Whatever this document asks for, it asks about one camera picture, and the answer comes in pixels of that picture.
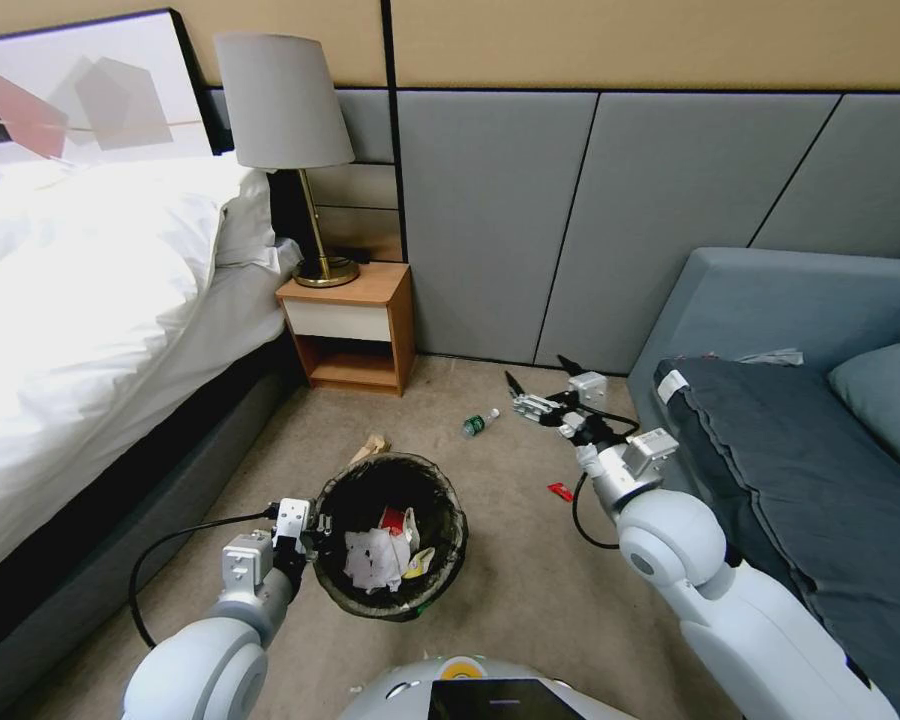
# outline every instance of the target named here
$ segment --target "upholstered wall panel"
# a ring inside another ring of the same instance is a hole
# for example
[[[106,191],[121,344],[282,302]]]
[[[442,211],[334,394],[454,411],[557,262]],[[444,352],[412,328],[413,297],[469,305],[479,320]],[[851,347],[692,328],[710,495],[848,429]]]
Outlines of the upholstered wall panel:
[[[847,95],[753,243],[900,257],[900,95]]]
[[[399,93],[422,350],[532,361],[595,102]]]
[[[396,210],[317,206],[320,236],[328,251],[355,259],[403,261]]]
[[[402,86],[900,88],[900,0],[392,0]]]
[[[396,210],[397,179],[393,165],[333,165],[307,171],[317,205]]]
[[[629,372],[690,251],[747,245],[836,101],[601,95],[536,362]]]
[[[227,102],[221,88],[210,90],[223,127],[230,128]],[[390,105],[386,90],[337,90],[343,119],[357,162],[392,163],[393,142],[390,131]]]
[[[167,7],[166,0],[12,0],[0,2],[0,33]],[[369,0],[174,0],[207,82],[220,83],[213,35],[286,33],[323,43],[338,85],[387,84],[380,3]]]

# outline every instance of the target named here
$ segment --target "red wrapper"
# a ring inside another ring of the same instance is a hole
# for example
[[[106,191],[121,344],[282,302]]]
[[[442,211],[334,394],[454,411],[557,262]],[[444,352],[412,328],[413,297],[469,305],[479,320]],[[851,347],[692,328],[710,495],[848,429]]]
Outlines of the red wrapper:
[[[387,507],[383,511],[380,518],[380,524],[377,526],[381,530],[389,530],[391,535],[399,535],[403,532],[404,514],[392,507]]]
[[[563,483],[547,485],[547,490],[562,497],[567,502],[573,502],[573,492]]]

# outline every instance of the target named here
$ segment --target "black cable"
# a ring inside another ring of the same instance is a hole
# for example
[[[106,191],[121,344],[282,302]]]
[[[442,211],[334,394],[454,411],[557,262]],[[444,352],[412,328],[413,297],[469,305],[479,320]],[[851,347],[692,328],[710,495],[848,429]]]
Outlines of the black cable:
[[[599,417],[605,418],[607,420],[614,420],[616,422],[622,422],[624,425],[629,425],[632,429],[627,430],[627,432],[623,434],[624,437],[626,437],[627,435],[632,435],[640,427],[640,423],[638,423],[636,420],[631,420],[630,418],[624,417],[623,415],[614,415],[613,413],[604,412],[603,410],[597,410],[596,408],[592,408],[589,405],[583,404],[580,405],[580,408],[586,410],[588,413],[598,415]]]
[[[176,530],[169,535],[164,535],[162,538],[153,543],[150,547],[140,553],[140,557],[137,558],[137,562],[133,564],[133,570],[130,571],[130,586],[127,590],[127,602],[130,604],[130,614],[133,616],[133,624],[137,626],[137,632],[140,633],[140,637],[143,638],[143,641],[147,644],[151,650],[157,646],[157,644],[153,641],[153,638],[150,636],[150,633],[147,632],[147,626],[143,624],[143,616],[140,614],[140,606],[137,604],[137,576],[140,574],[140,568],[143,566],[143,561],[147,559],[147,556],[156,550],[158,547],[163,545],[163,543],[168,540],[173,540],[176,537],[180,537],[181,535],[186,535],[188,533],[196,532],[197,530],[207,530],[209,528],[220,527],[221,525],[231,525],[233,523],[244,522],[246,520],[259,520],[260,518],[273,518],[273,508],[267,508],[263,512],[253,513],[252,515],[239,515],[237,517],[223,518],[222,520],[213,520],[211,522],[206,522],[201,525],[193,525],[188,528],[183,528],[182,530]]]
[[[580,500],[580,491],[583,490],[583,483],[587,480],[587,474],[584,473],[580,476],[580,480],[577,481],[577,488],[573,491],[573,506],[571,509],[571,514],[573,515],[573,524],[577,527],[577,532],[583,537],[591,545],[596,545],[598,548],[603,548],[604,550],[619,550],[620,546],[616,543],[602,543],[599,540],[594,540],[592,537],[587,535],[587,531],[583,529],[583,526],[580,525],[580,517],[577,515],[577,502]]]

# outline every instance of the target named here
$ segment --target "abstract painting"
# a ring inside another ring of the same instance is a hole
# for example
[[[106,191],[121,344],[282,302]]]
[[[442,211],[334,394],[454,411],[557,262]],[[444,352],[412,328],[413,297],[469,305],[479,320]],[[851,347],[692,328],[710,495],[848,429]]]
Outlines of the abstract painting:
[[[0,165],[211,154],[173,11],[0,37]]]

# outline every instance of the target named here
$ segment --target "nightstand drawer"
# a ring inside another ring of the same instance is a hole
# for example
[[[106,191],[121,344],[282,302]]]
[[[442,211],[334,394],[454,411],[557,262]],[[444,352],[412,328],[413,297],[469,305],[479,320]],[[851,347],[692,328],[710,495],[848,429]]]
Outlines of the nightstand drawer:
[[[390,320],[385,307],[330,305],[284,300],[290,326],[297,335],[381,340],[390,342]]]

